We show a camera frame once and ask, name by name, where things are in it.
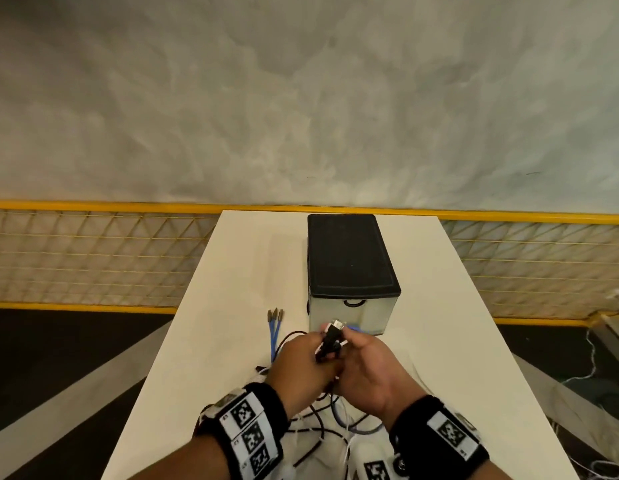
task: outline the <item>yellow wire mesh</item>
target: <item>yellow wire mesh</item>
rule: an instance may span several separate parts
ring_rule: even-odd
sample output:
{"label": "yellow wire mesh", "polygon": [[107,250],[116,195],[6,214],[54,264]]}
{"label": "yellow wire mesh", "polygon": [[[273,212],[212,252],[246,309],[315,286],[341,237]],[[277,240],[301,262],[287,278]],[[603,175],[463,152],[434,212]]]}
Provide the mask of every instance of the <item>yellow wire mesh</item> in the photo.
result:
{"label": "yellow wire mesh", "polygon": [[[0,301],[178,306],[214,214],[0,210]],[[443,221],[490,312],[618,306],[619,225]]]}

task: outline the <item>wristband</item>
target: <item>wristband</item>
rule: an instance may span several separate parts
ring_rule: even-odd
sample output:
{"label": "wristband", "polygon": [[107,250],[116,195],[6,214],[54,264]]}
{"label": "wristband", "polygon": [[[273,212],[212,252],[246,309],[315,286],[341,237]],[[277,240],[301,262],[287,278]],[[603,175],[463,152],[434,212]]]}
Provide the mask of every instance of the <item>wristband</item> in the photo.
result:
{"label": "wristband", "polygon": [[282,460],[281,438],[288,427],[276,391],[251,383],[203,409],[193,435],[216,439],[232,480],[262,480]]}
{"label": "wristband", "polygon": [[470,428],[432,395],[400,414],[389,439],[408,469],[417,470],[423,478],[466,480],[489,460]]}

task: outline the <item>box with black lid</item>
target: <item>box with black lid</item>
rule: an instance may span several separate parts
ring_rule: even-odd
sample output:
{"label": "box with black lid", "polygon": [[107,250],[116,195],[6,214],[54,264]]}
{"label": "box with black lid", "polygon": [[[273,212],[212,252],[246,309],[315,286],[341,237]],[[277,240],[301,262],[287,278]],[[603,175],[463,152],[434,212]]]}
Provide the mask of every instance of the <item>box with black lid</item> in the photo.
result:
{"label": "box with black lid", "polygon": [[374,215],[307,216],[307,274],[310,330],[337,319],[385,332],[400,285]]}

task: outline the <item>dark floor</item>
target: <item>dark floor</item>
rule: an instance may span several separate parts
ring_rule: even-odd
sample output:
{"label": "dark floor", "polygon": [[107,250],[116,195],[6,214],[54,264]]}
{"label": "dark floor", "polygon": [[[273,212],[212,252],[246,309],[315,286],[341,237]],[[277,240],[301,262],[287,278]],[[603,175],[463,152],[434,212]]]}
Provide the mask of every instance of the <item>dark floor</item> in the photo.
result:
{"label": "dark floor", "polygon": [[[171,318],[0,310],[0,430]],[[591,370],[591,347],[585,340],[585,328],[499,329],[514,354],[558,381],[584,376]],[[569,387],[594,404],[604,404],[607,411],[619,418],[619,363],[593,334],[592,341],[597,346],[597,373],[592,379],[574,381]],[[99,479],[141,387],[142,381],[9,478]],[[558,437],[568,454],[582,464],[602,459],[563,428],[558,429]]]}

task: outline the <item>gray wall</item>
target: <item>gray wall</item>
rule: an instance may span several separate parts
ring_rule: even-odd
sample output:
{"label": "gray wall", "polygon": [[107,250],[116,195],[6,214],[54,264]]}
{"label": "gray wall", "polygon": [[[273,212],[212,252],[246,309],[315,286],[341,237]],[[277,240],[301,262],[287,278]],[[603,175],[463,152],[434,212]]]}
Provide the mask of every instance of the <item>gray wall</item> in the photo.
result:
{"label": "gray wall", "polygon": [[619,0],[0,0],[0,198],[619,213]]}

